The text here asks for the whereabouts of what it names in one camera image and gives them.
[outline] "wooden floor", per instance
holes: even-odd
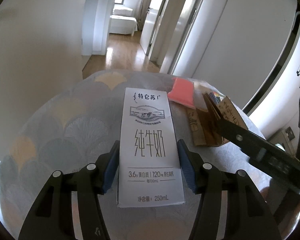
[[[139,44],[141,32],[131,35],[110,34],[105,56],[92,55],[82,70],[83,79],[105,69],[130,69],[157,73],[160,71],[149,61]]]

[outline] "patterned tablecloth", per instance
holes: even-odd
[[[120,140],[126,87],[169,92],[172,78],[160,73],[100,71],[42,106],[23,126],[10,155],[0,164],[0,203],[10,233],[18,237],[31,205],[53,171],[78,171],[109,152],[115,140]],[[196,87],[199,84],[217,91],[206,82],[195,81]],[[197,105],[203,104],[197,89],[194,100]],[[205,162],[222,171],[246,170],[259,190],[269,185],[270,177],[248,164],[247,156],[234,144],[195,147],[185,108],[170,102],[170,109],[177,140],[184,139],[189,149],[198,152]],[[262,136],[250,119],[238,111],[249,130]],[[200,195],[194,195],[184,180],[186,202],[182,205],[118,208],[117,176],[118,172],[111,189],[99,197],[111,239],[188,239]],[[75,197],[73,210],[77,209]],[[77,214],[74,227],[76,237],[82,239]]]

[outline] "bed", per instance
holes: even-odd
[[[111,23],[109,33],[131,34],[133,36],[138,28],[137,20],[132,17],[132,14],[133,9],[116,4],[113,9],[113,14],[110,16]]]

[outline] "screw head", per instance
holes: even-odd
[[[244,170],[239,170],[238,171],[239,176],[244,177],[247,175],[247,173]]]
[[[240,141],[240,142],[243,141],[243,137],[242,137],[242,135],[240,135],[240,134],[237,134],[236,138],[237,138],[237,140]]]
[[[88,166],[87,166],[87,169],[89,170],[89,171],[92,171],[92,170],[94,170],[96,168],[96,165],[94,164],[94,163],[90,163]]]
[[[53,177],[57,178],[61,175],[61,171],[55,171],[52,175]]]
[[[203,164],[203,167],[206,169],[206,170],[210,170],[212,168],[212,165],[210,163],[205,163]]]

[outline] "pink sponge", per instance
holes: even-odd
[[[171,101],[195,109],[193,104],[193,91],[193,82],[177,77],[175,78],[172,90],[168,93],[168,98]]]

